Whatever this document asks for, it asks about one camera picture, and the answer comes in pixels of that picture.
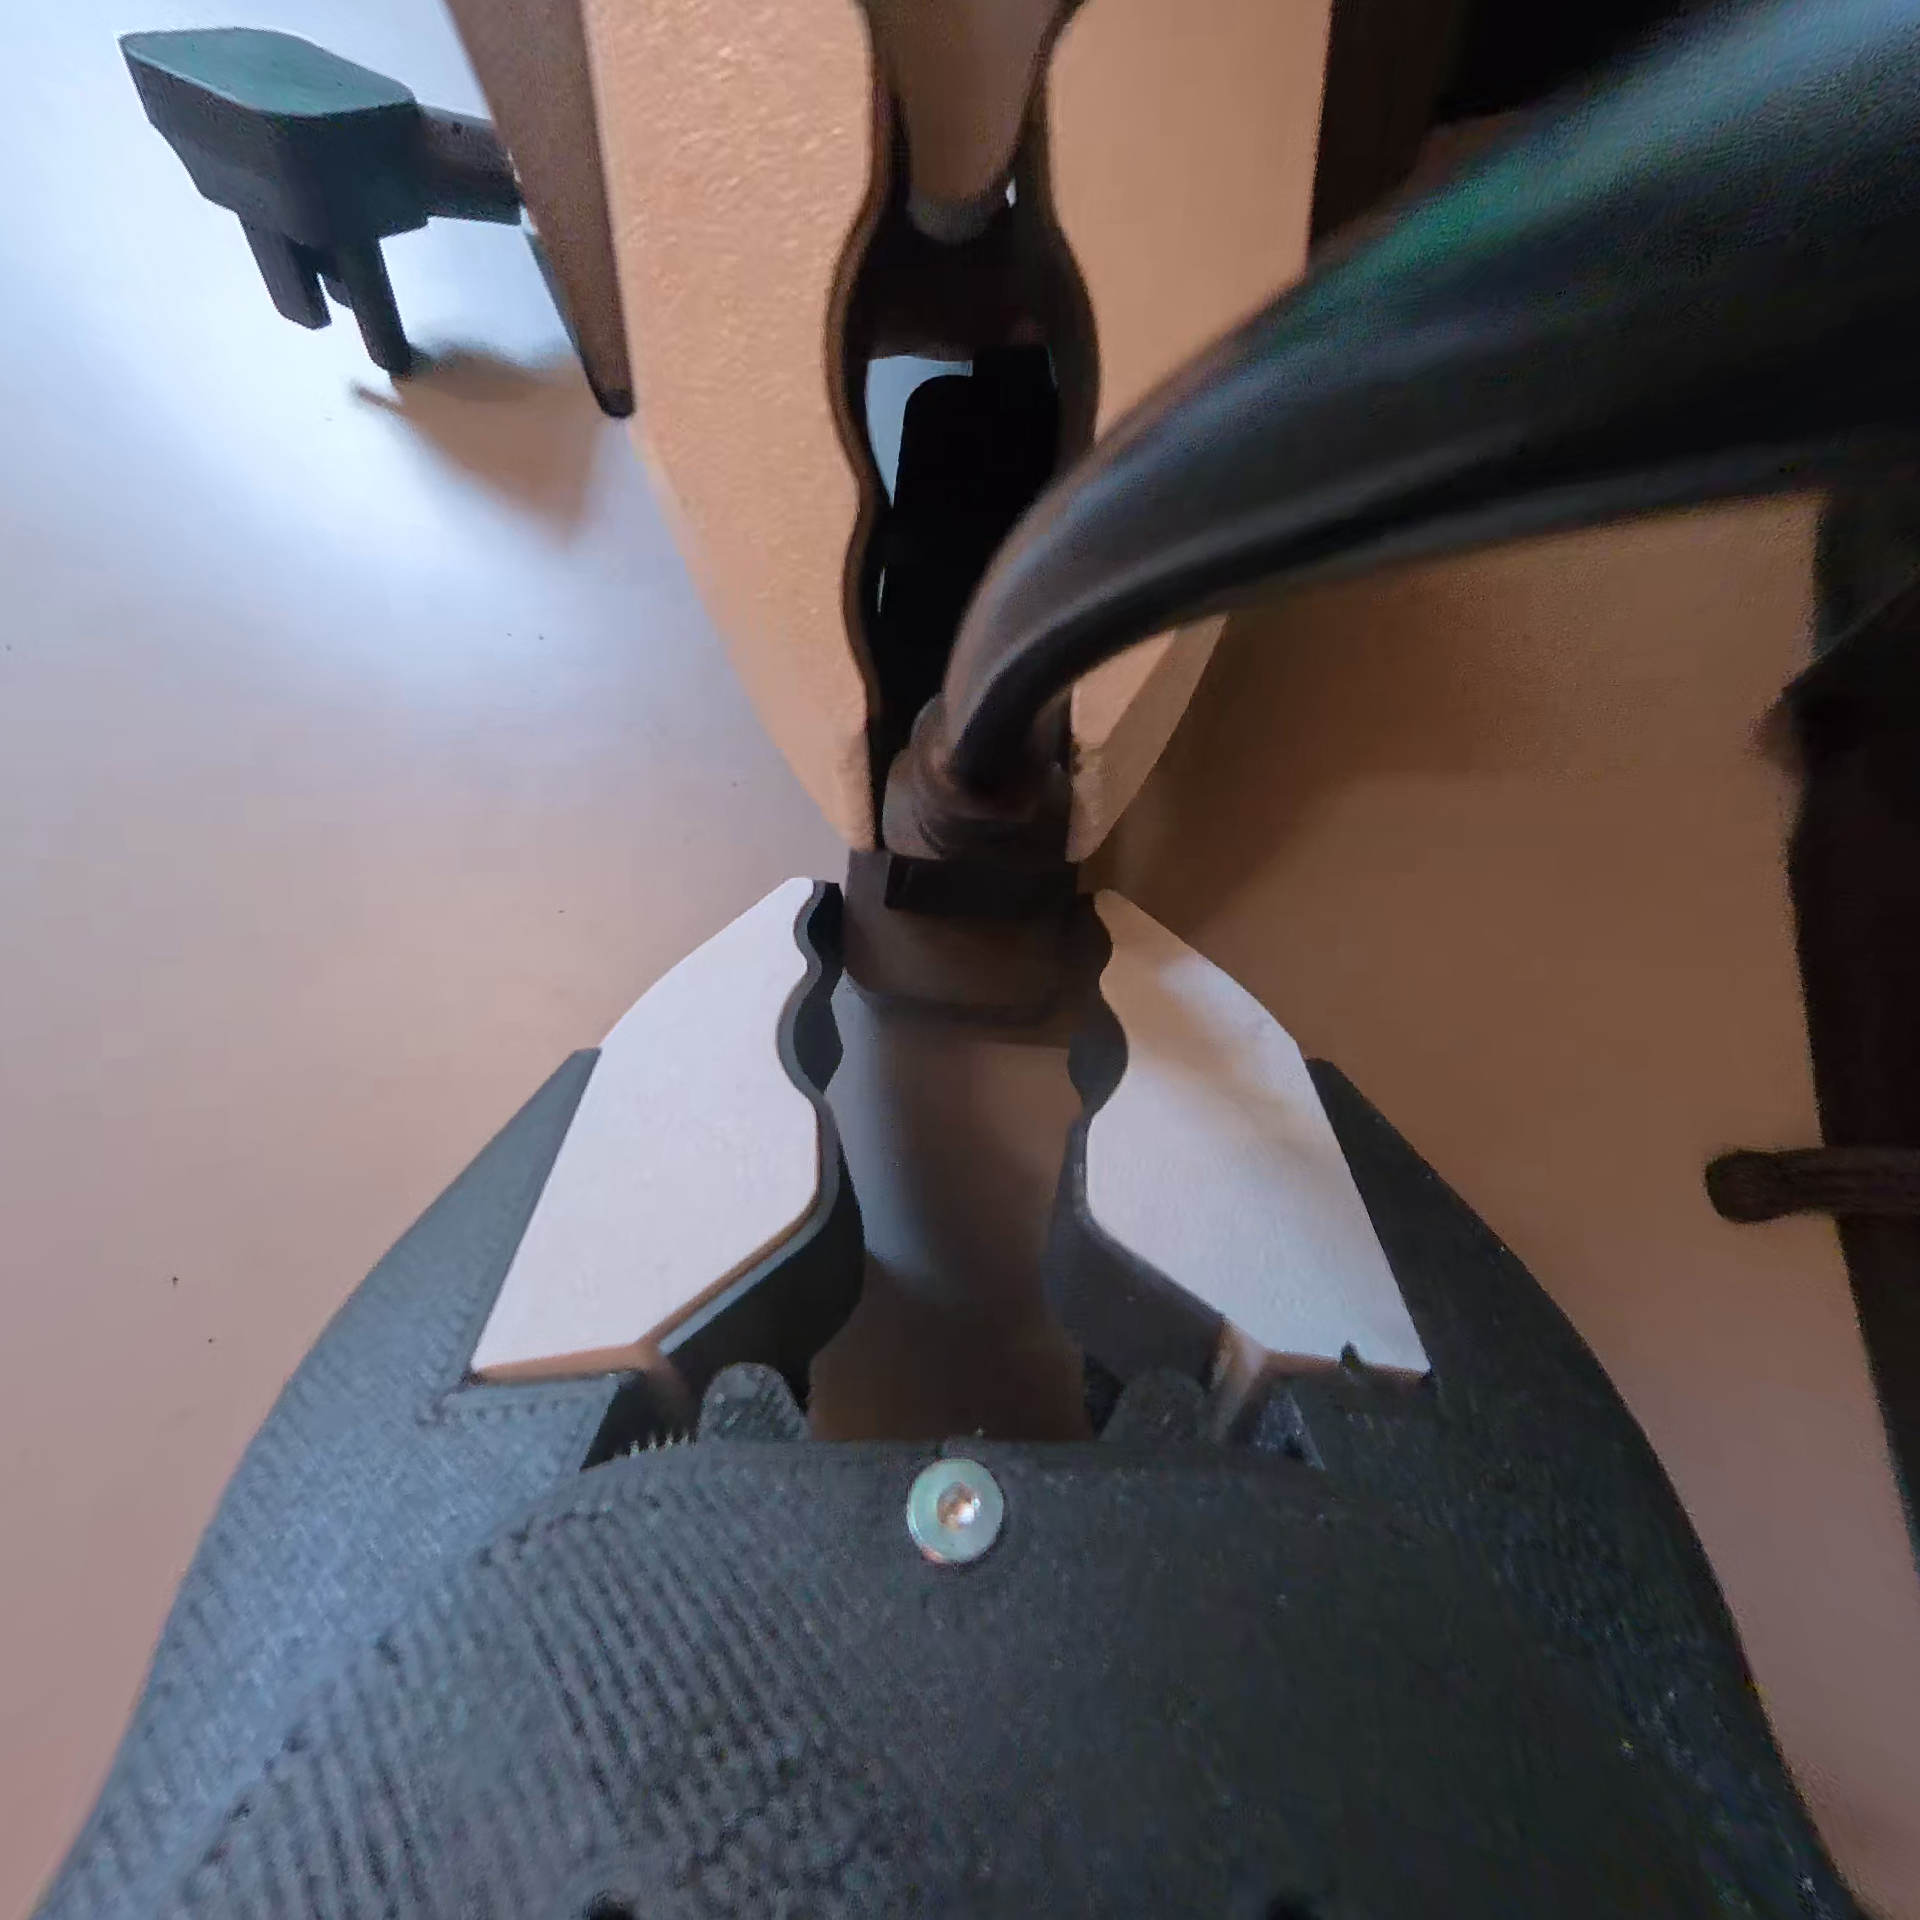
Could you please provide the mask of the black power strip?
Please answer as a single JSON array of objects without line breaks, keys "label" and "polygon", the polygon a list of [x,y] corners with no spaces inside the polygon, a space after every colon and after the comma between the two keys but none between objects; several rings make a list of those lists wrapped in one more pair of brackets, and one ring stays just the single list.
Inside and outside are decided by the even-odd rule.
[{"label": "black power strip", "polygon": [[[897,403],[896,459],[860,563],[856,632],[875,674],[875,802],[942,688],[969,598],[1060,462],[1060,395],[1041,342],[925,362]],[[881,845],[847,861],[845,967],[875,1000],[984,1023],[1039,1023],[1067,994],[1077,865],[1067,722],[1047,715],[1047,775],[1012,838],[955,857]]]}]

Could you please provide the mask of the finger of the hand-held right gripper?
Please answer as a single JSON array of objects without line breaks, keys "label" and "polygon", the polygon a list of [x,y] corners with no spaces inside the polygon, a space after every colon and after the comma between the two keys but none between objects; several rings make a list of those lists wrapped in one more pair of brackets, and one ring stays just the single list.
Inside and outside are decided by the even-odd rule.
[{"label": "finger of the hand-held right gripper", "polygon": [[767,738],[873,845],[870,671],[847,558],[847,255],[878,185],[873,38],[845,1],[582,3],[632,440]]},{"label": "finger of the hand-held right gripper", "polygon": [[1094,437],[1305,269],[1331,1],[1093,1],[1047,71]]}]

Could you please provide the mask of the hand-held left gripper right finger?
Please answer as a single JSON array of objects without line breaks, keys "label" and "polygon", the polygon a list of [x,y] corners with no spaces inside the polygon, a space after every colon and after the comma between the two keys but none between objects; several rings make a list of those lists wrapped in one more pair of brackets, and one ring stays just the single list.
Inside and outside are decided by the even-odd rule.
[{"label": "hand-held left gripper right finger", "polygon": [[1113,1379],[1279,1379],[1429,1352],[1308,1057],[1120,893],[1088,910],[1049,1297]]}]

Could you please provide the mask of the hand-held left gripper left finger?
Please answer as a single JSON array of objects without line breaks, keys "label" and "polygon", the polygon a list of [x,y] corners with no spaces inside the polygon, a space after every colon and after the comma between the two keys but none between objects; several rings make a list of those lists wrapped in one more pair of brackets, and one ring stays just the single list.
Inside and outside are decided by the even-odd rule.
[{"label": "hand-held left gripper left finger", "polygon": [[756,1361],[808,1378],[861,1290],[828,1101],[841,920],[837,885],[785,880],[609,1026],[475,1375],[711,1379]]}]

